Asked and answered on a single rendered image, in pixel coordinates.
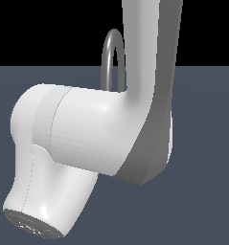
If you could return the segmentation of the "grey curved faucet spout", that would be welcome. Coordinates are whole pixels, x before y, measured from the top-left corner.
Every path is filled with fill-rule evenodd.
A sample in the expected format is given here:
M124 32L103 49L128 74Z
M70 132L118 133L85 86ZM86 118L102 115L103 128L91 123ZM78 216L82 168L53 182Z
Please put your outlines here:
M118 92L125 91L125 49L121 33L117 29L108 32L103 44L101 65L101 89L111 91L113 56L117 52L118 60Z

